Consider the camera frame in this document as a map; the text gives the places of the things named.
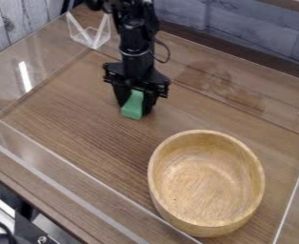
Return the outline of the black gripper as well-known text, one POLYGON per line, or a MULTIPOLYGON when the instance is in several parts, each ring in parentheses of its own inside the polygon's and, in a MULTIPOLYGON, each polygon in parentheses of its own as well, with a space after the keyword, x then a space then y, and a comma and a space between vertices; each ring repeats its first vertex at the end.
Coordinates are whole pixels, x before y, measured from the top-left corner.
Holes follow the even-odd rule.
POLYGON ((106 62, 103 81, 113 87, 118 105, 127 101, 130 91, 143 92, 142 115, 147 115, 158 97, 167 97, 170 79, 154 68, 151 51, 122 54, 121 62, 106 62))

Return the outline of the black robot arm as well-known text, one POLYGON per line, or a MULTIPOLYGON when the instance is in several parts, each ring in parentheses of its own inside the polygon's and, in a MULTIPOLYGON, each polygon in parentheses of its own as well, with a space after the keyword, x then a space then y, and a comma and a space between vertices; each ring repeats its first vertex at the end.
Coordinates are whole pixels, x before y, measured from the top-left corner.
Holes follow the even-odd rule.
POLYGON ((159 97, 166 98, 170 79, 155 69, 154 62, 166 63, 154 55, 154 45, 169 47, 155 38, 159 21, 153 0, 85 0, 87 8, 113 16, 119 35, 121 62, 102 65, 103 81, 113 87, 121 114, 139 120, 151 111, 159 97))

